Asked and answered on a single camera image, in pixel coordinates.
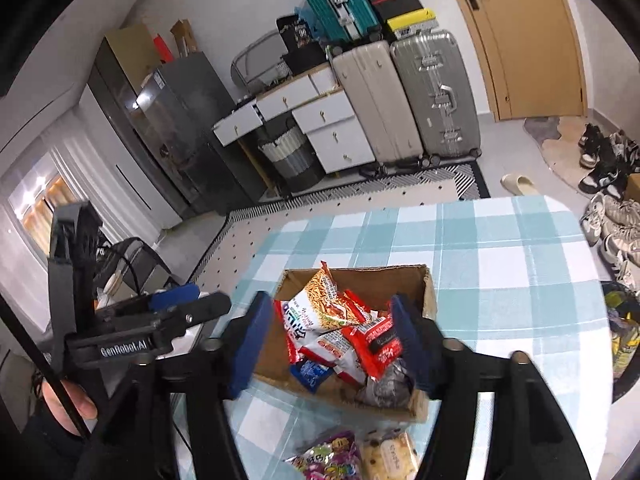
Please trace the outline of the red black snack pack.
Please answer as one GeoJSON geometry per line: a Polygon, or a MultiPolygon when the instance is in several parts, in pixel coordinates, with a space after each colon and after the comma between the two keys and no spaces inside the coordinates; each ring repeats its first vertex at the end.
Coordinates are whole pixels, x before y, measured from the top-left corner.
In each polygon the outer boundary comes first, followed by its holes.
{"type": "Polygon", "coordinates": [[[363,370],[373,379],[380,379],[386,367],[402,355],[402,345],[390,315],[343,327],[341,331],[354,346],[363,370]]]}

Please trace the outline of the silver purple snack pack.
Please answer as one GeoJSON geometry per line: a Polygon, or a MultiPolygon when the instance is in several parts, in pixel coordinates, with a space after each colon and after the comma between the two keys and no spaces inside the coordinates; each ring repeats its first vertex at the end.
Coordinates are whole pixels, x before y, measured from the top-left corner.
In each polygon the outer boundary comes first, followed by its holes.
{"type": "Polygon", "coordinates": [[[380,379],[367,378],[356,394],[356,401],[374,408],[406,408],[413,393],[413,379],[404,359],[396,359],[386,367],[380,379]]]}

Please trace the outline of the blue snack pack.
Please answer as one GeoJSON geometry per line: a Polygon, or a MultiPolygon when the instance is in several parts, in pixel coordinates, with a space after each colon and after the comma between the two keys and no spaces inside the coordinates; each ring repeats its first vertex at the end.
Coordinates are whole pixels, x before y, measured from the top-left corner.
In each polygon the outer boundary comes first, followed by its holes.
{"type": "Polygon", "coordinates": [[[290,366],[290,373],[306,391],[315,394],[333,374],[333,370],[323,364],[303,359],[290,366]]]}

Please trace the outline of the beige cracker pack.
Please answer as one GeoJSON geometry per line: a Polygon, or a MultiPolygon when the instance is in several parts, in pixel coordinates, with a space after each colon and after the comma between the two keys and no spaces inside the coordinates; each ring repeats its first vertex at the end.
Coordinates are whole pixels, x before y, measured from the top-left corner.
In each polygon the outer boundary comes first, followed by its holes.
{"type": "Polygon", "coordinates": [[[364,473],[372,480],[412,480],[419,469],[418,453],[399,428],[370,431],[362,442],[364,473]]]}

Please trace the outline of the purple candy bag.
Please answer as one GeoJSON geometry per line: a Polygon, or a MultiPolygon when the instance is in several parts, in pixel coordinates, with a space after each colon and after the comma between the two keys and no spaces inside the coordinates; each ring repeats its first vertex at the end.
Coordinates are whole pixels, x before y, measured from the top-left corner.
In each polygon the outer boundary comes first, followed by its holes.
{"type": "Polygon", "coordinates": [[[310,480],[360,480],[362,458],[355,434],[340,431],[326,437],[306,451],[289,457],[285,463],[310,480]]]}

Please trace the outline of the red chip bag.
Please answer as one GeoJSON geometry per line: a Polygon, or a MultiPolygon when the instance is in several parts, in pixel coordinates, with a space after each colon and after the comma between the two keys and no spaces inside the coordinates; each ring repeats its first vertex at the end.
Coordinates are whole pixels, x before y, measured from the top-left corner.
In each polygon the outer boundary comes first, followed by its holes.
{"type": "Polygon", "coordinates": [[[357,294],[352,290],[346,289],[344,296],[350,304],[358,311],[357,318],[361,323],[371,322],[380,316],[377,310],[372,310],[357,294]]]}

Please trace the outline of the white noodle snack bag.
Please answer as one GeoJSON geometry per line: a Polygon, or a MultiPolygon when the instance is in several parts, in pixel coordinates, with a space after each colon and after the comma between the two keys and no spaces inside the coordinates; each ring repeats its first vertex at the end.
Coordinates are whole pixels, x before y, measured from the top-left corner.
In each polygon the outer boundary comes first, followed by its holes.
{"type": "Polygon", "coordinates": [[[367,382],[358,354],[341,330],[321,334],[305,344],[300,353],[311,361],[332,368],[338,378],[355,388],[363,387],[367,382]]]}

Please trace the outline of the SF cardboard box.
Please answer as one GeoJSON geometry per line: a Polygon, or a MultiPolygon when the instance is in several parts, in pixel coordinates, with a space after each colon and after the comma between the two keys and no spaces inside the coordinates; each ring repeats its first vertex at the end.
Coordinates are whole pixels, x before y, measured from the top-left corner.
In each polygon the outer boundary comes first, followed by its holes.
{"type": "Polygon", "coordinates": [[[284,271],[255,378],[377,419],[425,422],[427,396],[410,378],[396,334],[396,294],[418,315],[435,316],[424,264],[284,271]]]}

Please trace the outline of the teal plaid tablecloth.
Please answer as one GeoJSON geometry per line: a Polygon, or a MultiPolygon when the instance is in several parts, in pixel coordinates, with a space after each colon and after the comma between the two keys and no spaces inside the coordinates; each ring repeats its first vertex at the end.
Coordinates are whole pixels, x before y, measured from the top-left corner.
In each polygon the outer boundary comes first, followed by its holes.
{"type": "Polygon", "coordinates": [[[283,271],[424,264],[437,323],[492,356],[528,353],[600,468],[612,398],[608,315],[592,253],[567,206],[548,196],[431,205],[413,192],[331,200],[230,223],[198,274],[242,313],[283,271]]]}

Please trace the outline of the black trash bin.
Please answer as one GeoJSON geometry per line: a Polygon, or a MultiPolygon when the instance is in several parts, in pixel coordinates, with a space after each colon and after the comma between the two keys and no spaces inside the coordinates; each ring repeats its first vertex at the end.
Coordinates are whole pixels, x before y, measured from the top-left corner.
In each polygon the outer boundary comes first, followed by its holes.
{"type": "Polygon", "coordinates": [[[639,300],[619,282],[602,281],[601,288],[611,333],[615,403],[639,380],[639,300]]]}

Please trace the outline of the woven laundry basket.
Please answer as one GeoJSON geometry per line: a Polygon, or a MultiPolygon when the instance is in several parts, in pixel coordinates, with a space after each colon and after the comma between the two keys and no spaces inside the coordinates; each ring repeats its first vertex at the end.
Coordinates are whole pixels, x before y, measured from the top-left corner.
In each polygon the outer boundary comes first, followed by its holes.
{"type": "Polygon", "coordinates": [[[258,136],[258,148],[282,178],[285,189],[299,193],[312,188],[326,175],[309,139],[298,125],[277,136],[258,136]]]}

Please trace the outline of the silver suitcase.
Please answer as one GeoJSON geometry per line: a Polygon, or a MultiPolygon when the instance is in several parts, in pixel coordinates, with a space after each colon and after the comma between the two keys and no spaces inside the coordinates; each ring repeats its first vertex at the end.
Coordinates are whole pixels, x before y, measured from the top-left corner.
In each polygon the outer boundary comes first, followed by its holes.
{"type": "Polygon", "coordinates": [[[418,32],[393,42],[390,56],[430,163],[480,157],[480,124],[454,35],[448,30],[418,32]]]}

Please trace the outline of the door mat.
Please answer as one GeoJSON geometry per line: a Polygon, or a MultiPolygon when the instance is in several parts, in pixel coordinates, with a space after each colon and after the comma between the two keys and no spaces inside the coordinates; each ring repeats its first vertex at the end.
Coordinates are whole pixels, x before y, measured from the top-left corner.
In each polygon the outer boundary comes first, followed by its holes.
{"type": "Polygon", "coordinates": [[[587,124],[580,116],[533,117],[524,122],[525,131],[537,142],[549,168],[577,192],[578,183],[589,172],[580,166],[582,151],[578,145],[587,124]]]}

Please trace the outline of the white drawer desk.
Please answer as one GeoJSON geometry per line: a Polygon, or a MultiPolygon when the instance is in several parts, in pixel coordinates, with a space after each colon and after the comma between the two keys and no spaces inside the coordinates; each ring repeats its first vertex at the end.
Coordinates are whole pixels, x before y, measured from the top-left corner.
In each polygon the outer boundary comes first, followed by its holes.
{"type": "Polygon", "coordinates": [[[294,120],[328,174],[375,162],[363,126],[328,63],[249,100],[216,122],[213,132],[227,146],[277,118],[294,120]]]}

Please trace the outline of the wooden door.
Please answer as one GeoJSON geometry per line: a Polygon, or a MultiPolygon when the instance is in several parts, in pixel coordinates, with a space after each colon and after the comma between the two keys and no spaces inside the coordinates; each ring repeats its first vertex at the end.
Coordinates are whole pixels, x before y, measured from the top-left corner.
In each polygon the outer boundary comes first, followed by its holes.
{"type": "Polygon", "coordinates": [[[582,52],[566,0],[456,0],[497,120],[587,114],[582,52]]]}

